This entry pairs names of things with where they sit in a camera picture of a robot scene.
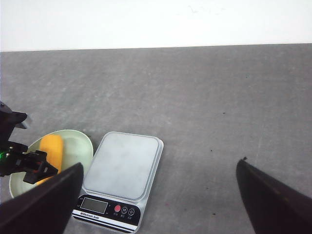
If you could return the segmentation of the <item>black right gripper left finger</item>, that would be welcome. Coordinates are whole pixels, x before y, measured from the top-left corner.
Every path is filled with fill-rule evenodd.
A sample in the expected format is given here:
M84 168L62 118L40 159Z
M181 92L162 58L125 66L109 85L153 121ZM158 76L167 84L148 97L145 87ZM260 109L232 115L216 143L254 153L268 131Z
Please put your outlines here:
M45 183L0 205L2 234L62 234L77 204L83 165L77 163Z

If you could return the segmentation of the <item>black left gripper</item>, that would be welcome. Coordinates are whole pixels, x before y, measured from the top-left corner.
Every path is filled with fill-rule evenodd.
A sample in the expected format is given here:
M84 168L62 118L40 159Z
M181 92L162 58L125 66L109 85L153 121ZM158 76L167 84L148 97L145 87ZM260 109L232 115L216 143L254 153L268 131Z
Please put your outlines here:
M27 128L23 125L27 117L26 113L12 111L5 103L0 102L0 176L8 176L14 172L14 166L8 160L12 146L9 138L16 127ZM29 184L58 173L58 169L47 161L47 153L39 150L25 154L22 168L25 171L23 181Z

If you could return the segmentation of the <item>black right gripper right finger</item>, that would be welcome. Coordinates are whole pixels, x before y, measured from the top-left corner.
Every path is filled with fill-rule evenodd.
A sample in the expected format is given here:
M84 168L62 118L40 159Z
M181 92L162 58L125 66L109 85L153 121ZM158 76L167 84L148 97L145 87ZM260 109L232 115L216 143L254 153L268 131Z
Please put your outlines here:
M257 234L310 234L312 199L241 159L240 195Z

